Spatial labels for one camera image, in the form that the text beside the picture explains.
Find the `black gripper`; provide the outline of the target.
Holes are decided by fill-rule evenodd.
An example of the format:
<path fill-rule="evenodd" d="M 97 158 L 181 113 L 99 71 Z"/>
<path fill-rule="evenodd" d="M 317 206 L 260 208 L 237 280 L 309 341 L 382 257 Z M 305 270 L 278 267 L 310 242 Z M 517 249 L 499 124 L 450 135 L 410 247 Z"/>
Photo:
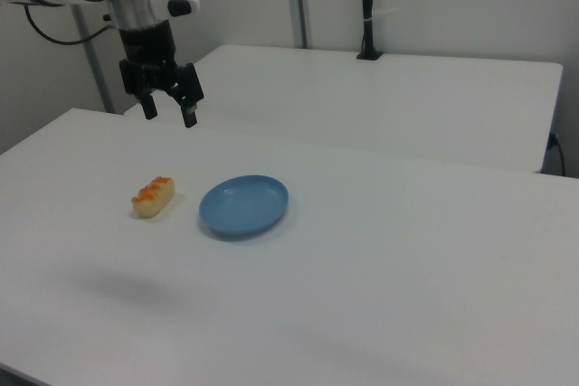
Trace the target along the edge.
<path fill-rule="evenodd" d="M 170 22 L 141 30 L 120 30 L 126 58 L 119 62 L 125 91 L 138 98 L 145 119 L 157 116 L 151 95 L 153 89 L 166 92 L 178 102 L 184 124 L 197 124 L 197 103 L 204 92 L 192 63 L 179 65 L 175 60 L 176 44 Z"/>

